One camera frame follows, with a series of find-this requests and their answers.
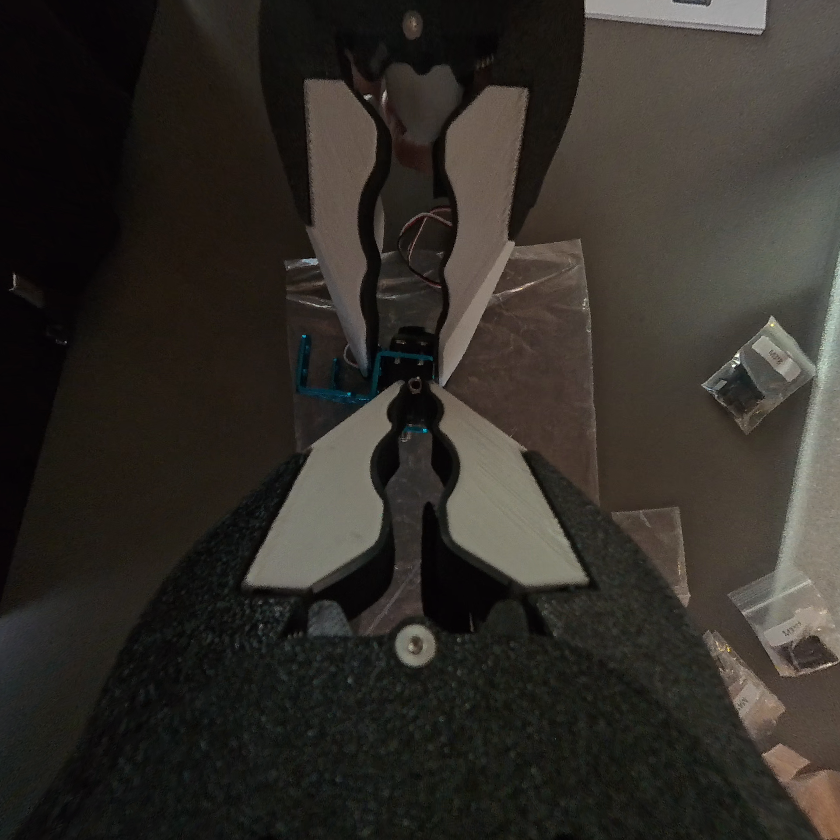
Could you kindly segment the clear bag with black parts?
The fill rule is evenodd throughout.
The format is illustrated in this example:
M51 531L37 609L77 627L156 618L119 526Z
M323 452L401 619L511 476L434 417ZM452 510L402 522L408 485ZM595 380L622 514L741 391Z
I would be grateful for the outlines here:
M701 388L748 435L815 375L800 344L770 317Z

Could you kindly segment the white foam sheet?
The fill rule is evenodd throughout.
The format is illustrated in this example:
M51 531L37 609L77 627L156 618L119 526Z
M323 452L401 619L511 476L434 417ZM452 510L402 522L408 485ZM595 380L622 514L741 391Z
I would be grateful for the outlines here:
M780 545L780 567L806 573L838 608L839 267L834 270Z

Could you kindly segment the black servo with blue mount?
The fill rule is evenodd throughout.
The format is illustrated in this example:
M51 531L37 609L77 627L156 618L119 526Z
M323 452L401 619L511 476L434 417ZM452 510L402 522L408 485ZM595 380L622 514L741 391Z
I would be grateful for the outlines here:
M383 393L396 382L406 384L415 376L424 383L432 381L435 373L435 341L435 336L422 327L410 325L397 330L388 346L379 349L375 357L375 393ZM405 423L401 432L403 442L415 434L427 433L429 408L424 388L425 385L423 393L417 396L407 391Z

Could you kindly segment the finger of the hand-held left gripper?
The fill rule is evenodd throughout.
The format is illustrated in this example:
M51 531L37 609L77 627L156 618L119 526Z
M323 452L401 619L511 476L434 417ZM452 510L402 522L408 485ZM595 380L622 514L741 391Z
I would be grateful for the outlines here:
M488 86L444 134L455 240L443 265L447 303L437 329L441 385L463 359L513 249L509 223L528 105L524 87Z
M389 131L342 80L306 80L305 110L308 236L353 358L368 377L379 337L384 227L376 208L389 174Z

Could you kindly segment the person's left hand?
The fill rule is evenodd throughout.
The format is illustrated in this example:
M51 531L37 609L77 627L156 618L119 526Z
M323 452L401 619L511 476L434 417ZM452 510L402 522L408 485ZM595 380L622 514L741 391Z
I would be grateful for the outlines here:
M434 144L415 141L402 122L388 124L392 136L392 153L403 167L424 175L434 173Z

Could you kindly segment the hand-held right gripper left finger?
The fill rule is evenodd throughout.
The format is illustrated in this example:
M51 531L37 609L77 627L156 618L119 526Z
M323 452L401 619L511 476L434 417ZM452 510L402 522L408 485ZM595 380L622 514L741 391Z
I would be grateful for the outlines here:
M397 385L321 436L248 569L248 591L316 594L360 568L385 524L373 460L393 430Z

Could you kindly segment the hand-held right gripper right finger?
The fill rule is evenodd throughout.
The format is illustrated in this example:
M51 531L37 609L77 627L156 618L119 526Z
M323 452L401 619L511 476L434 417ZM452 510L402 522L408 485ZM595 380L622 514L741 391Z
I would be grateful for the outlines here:
M449 457L444 543L515 592L586 586L589 575L525 459L525 449L437 384L434 441Z

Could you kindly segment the person's black clothing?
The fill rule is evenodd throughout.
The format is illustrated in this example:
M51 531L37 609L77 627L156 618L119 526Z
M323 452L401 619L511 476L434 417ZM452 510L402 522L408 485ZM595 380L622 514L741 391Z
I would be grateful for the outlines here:
M119 238L158 3L1 2L1 589L83 293Z

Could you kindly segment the blue metal U bracket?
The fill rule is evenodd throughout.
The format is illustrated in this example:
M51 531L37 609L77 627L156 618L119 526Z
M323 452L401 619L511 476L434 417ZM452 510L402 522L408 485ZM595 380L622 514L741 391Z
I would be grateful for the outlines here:
M311 351L312 337L309 334L303 333L300 336L297 348L297 359L293 378L295 393L300 396L306 396L326 403L339 404L343 406L362 406L372 399L369 392L353 392L341 387L343 367L345 364L343 360L338 357L332 359L329 372L329 383L324 386L310 385L309 371Z

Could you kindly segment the white instruction booklet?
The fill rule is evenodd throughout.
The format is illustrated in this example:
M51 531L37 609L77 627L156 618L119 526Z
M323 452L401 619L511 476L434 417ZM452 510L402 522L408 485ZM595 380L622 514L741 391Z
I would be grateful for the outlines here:
M585 15L613 22L761 35L767 1L585 1Z

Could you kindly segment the pile of small screw bags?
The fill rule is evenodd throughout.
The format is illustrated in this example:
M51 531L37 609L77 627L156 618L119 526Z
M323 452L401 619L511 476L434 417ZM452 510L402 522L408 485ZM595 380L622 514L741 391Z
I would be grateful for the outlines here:
M612 517L687 607L690 590L679 509L619 511ZM780 676L808 676L838 665L838 623L806 574L796 569L770 573L730 593L729 599L747 619ZM707 630L702 637L765 763L818 836L838 838L838 771L814 770L808 759L774 742L786 712L783 701L719 631Z

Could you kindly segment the large clear plastic bag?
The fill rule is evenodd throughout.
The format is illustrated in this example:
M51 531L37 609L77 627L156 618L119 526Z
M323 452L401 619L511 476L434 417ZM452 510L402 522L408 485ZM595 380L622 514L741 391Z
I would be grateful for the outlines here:
M308 384L330 384L343 358L343 331L317 260L285 264L292 384L298 345L311 338ZM380 342L405 326L434 329L440 290L410 272L394 251L383 256L377 303ZM462 361L445 388L527 450L545 457L588 498L600 498L595 442L592 319L578 240L515 247ZM294 394L297 449L314 444L356 410ZM421 538L426 503L442 485L429 434L403 433L400 468L386 493L394 517L395 570L387 591L353 619L361 636L387 634L422 614Z

